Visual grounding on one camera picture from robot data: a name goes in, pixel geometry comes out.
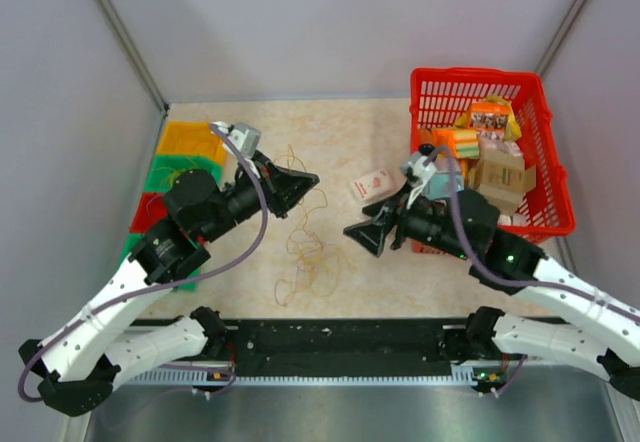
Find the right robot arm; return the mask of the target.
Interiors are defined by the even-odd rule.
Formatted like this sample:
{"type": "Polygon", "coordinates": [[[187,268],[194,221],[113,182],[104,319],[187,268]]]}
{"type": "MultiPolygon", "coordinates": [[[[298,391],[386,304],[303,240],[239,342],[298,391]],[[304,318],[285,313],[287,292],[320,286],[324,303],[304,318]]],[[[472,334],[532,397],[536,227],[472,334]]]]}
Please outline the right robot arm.
{"type": "Polygon", "coordinates": [[[344,229],[375,257],[389,235],[391,248],[415,241],[471,263],[482,285],[538,304],[562,319],[552,325],[481,307],[466,323],[476,356],[518,355],[578,368],[623,395],[639,397],[639,311],[582,280],[541,247],[498,226],[499,211],[473,189],[451,182],[445,202],[424,193],[442,160],[455,174],[450,150],[423,145],[403,165],[406,182],[389,198],[363,208],[367,219],[344,229]]]}

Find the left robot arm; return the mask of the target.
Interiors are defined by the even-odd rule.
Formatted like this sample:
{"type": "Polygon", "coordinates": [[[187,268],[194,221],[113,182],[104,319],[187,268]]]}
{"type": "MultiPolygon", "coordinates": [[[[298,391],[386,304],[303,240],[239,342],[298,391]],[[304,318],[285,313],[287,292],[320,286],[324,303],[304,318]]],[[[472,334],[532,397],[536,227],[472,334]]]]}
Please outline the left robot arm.
{"type": "Polygon", "coordinates": [[[250,125],[213,122],[209,128],[237,160],[233,182],[219,185],[201,168],[189,168],[175,179],[162,196],[166,216],[133,246],[106,285],[57,332],[21,345],[25,368],[18,393],[24,401],[76,417],[142,373],[181,359],[212,359],[229,352],[227,327],[208,307],[151,332],[125,332],[173,289],[206,279],[198,271],[210,258],[206,243],[260,215],[262,224],[249,248],[209,274],[238,266],[262,242],[268,217],[286,218],[319,178],[274,164],[259,151],[261,133],[250,125]]]}

